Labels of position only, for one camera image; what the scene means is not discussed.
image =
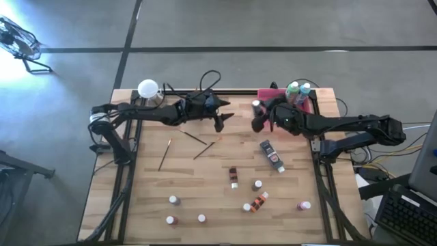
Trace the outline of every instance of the white bottle cap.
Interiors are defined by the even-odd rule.
[[[172,223],[175,222],[175,218],[173,218],[173,216],[168,216],[168,217],[165,219],[165,221],[166,221],[169,225],[171,225]]]
[[[206,221],[206,217],[205,217],[205,215],[199,215],[199,216],[197,216],[197,219],[199,220],[200,223]]]
[[[175,195],[171,195],[169,198],[170,203],[175,203],[178,201],[178,198]]]
[[[157,84],[157,82],[155,82],[151,79],[143,80],[138,85],[138,94],[142,98],[152,98],[157,93],[158,93],[158,84]]]
[[[262,186],[262,182],[261,182],[261,180],[256,180],[256,181],[255,181],[255,187],[257,187],[257,188],[261,188],[261,186]]]
[[[280,167],[278,167],[278,172],[279,172],[280,174],[282,174],[284,171],[285,171],[284,166],[280,166]]]
[[[255,107],[258,107],[261,104],[261,102],[259,100],[253,100],[252,101],[252,105]]]
[[[302,204],[300,204],[300,206],[302,206],[303,209],[310,209],[311,208],[311,203],[303,202]]]
[[[292,88],[299,87],[299,83],[297,81],[292,82]]]
[[[251,210],[251,205],[250,204],[244,204],[243,205],[243,210],[249,212]]]

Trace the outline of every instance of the concrete floor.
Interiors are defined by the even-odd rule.
[[[0,14],[47,47],[123,47],[135,1],[0,0]],[[132,46],[437,45],[435,26],[437,16],[426,0],[145,0]],[[0,51],[0,149],[57,170],[52,180],[33,179],[8,245],[76,240],[95,161],[88,150],[88,112],[109,101],[121,56],[43,54],[40,61],[56,73],[30,75]],[[429,122],[437,105],[435,64],[436,51],[131,53],[121,88],[135,88],[146,78],[192,88],[209,69],[222,73],[217,87],[307,78],[333,87],[349,115]],[[404,145],[425,131],[406,131]],[[393,157],[385,166],[406,174],[415,156]]]

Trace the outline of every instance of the small bottle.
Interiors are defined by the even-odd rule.
[[[311,208],[311,203],[309,202],[299,202],[297,205],[298,210],[304,211]]]
[[[177,205],[180,204],[180,199],[177,196],[175,196],[175,195],[171,195],[170,198],[169,198],[169,202],[171,204],[173,204],[174,206],[177,206]]]
[[[199,216],[197,216],[197,220],[200,223],[206,223],[206,216],[205,215],[199,215]]]
[[[229,177],[231,178],[231,188],[238,188],[237,167],[229,168]]]
[[[244,204],[243,205],[243,211],[244,212],[250,212],[251,211],[251,205],[250,204]]]
[[[294,100],[294,104],[301,106],[303,105],[305,99],[307,99],[309,92],[311,91],[311,88],[309,86],[309,83],[305,83],[300,86],[299,94],[296,96],[296,99]]]
[[[261,189],[262,187],[262,182],[261,180],[256,180],[253,184],[252,184],[252,191],[258,191],[259,189]]]
[[[285,97],[289,104],[294,104],[294,100],[299,94],[299,83],[292,82],[287,86],[287,90],[285,91]]]
[[[169,225],[176,225],[179,222],[179,219],[174,217],[174,216],[168,216],[165,221],[169,224]]]
[[[252,212],[255,213],[259,208],[261,208],[262,204],[264,204],[267,198],[267,192],[264,192],[263,194],[259,195],[259,197],[255,198],[255,201],[251,204]]]
[[[252,110],[254,118],[258,118],[264,115],[264,111],[262,111],[261,108],[261,101],[259,100],[252,101]]]

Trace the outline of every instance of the black keyboard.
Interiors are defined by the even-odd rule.
[[[437,207],[398,184],[382,198],[375,222],[415,245],[437,245]]]

